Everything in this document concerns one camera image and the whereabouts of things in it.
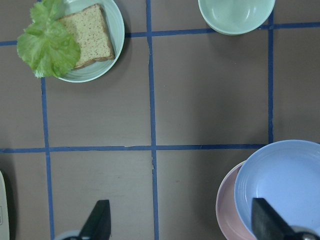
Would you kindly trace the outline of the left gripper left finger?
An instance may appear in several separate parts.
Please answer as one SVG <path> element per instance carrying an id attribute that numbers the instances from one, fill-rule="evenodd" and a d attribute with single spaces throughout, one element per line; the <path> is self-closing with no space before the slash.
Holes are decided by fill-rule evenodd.
<path id="1" fill-rule="evenodd" d="M 55 240 L 110 240 L 110 201 L 98 200 L 80 230 L 69 230 L 57 235 Z"/>

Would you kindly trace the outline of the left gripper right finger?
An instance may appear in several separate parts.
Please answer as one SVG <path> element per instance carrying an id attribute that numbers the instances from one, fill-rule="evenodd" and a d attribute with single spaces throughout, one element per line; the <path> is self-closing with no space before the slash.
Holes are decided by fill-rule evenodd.
<path id="1" fill-rule="evenodd" d="M 264 198 L 253 198 L 251 229 L 257 240 L 318 240 L 309 230 L 294 230 Z"/>

